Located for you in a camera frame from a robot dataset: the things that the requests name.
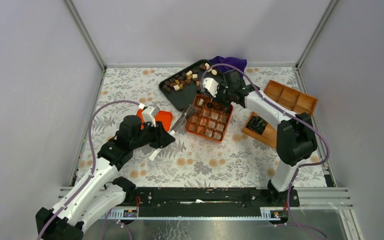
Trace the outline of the orange box lid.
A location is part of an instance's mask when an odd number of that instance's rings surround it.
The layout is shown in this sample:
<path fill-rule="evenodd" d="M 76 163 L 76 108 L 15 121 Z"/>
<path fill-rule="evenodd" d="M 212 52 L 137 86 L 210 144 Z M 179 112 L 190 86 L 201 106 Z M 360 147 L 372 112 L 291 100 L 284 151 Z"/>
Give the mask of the orange box lid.
<path fill-rule="evenodd" d="M 136 116 L 140 117 L 141 121 L 143 123 L 147 123 L 147 121 L 144 119 L 143 117 L 143 114 L 142 114 L 143 110 L 142 109 L 139 109 L 136 113 Z M 158 122 L 160 121 L 164 127 L 164 129 L 169 132 L 170 131 L 170 128 L 171 128 L 171 125 L 172 125 L 172 121 L 173 121 L 173 114 L 169 111 L 163 111 L 163 110 L 160 110 L 156 117 L 155 117 L 155 120 Z"/>

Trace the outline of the orange chocolate box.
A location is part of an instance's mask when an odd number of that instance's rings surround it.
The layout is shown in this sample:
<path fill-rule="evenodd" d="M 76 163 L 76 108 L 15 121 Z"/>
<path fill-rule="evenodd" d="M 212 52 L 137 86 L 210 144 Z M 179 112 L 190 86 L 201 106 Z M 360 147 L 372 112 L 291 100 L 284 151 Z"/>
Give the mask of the orange chocolate box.
<path fill-rule="evenodd" d="M 193 135 L 216 143 L 221 143 L 227 133 L 232 117 L 233 106 L 224 106 L 211 101 L 209 96 L 198 94 L 193 100 L 195 114 L 186 121 L 185 130 Z"/>

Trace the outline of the white metal tongs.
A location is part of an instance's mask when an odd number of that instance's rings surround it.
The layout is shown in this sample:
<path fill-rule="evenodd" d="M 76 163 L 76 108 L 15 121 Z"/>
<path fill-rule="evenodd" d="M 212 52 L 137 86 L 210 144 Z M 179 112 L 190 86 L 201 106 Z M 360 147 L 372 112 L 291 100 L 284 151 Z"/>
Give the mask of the white metal tongs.
<path fill-rule="evenodd" d="M 196 112 L 196 108 L 189 104 L 183 111 L 179 119 L 173 124 L 173 126 L 170 128 L 170 131 L 168 132 L 172 137 L 177 134 L 181 127 L 185 125 L 186 121 L 190 119 Z M 153 161 L 158 154 L 161 152 L 162 148 L 155 149 L 152 154 L 148 157 L 150 161 Z"/>

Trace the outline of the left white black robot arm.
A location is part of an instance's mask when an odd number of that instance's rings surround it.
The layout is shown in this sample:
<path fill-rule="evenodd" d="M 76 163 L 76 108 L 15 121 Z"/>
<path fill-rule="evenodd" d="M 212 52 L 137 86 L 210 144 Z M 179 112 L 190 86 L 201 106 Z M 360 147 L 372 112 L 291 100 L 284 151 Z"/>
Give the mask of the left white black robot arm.
<path fill-rule="evenodd" d="M 35 216 L 39 240 L 81 240 L 87 229 L 111 208 L 128 206 L 135 200 L 134 184 L 118 176 L 121 168 L 143 146 L 162 149 L 175 141 L 161 121 L 142 122 L 128 115 L 115 137 L 97 153 L 89 172 L 50 209 L 42 207 Z"/>

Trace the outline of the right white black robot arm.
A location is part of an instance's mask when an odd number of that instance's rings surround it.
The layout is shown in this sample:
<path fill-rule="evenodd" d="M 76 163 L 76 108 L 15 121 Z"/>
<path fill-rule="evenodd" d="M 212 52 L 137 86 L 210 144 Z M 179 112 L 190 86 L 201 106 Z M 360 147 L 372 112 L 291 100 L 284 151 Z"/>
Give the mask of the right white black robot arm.
<path fill-rule="evenodd" d="M 267 201 L 281 205 L 286 191 L 301 161 L 311 157 L 318 148 L 311 117 L 283 107 L 254 83 L 246 84 L 237 70 L 223 73 L 224 83 L 218 86 L 216 100 L 223 104 L 235 103 L 256 113 L 276 132 L 276 152 L 280 158 L 275 175 L 268 183 Z"/>

